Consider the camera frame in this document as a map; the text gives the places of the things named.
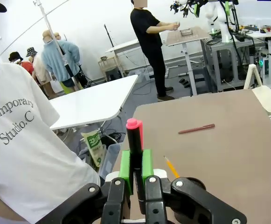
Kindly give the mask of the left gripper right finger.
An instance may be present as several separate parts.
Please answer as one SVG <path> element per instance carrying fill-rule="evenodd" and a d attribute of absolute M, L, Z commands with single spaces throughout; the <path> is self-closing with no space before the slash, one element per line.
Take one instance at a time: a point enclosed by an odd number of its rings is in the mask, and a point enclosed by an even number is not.
<path fill-rule="evenodd" d="M 207 192 L 205 185 L 193 177 L 169 181 L 153 169 L 150 149 L 143 151 L 142 176 L 145 181 L 145 216 L 148 224 L 169 221 L 167 208 L 181 224 L 245 224 L 247 217 L 237 209 Z"/>

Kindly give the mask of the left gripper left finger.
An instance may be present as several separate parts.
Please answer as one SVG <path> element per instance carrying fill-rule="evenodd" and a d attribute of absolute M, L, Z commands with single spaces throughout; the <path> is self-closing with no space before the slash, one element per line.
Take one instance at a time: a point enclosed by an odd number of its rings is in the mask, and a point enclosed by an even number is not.
<path fill-rule="evenodd" d="M 130 216 L 129 178 L 118 176 L 99 187 L 89 183 L 38 221 L 39 224 L 120 224 Z"/>

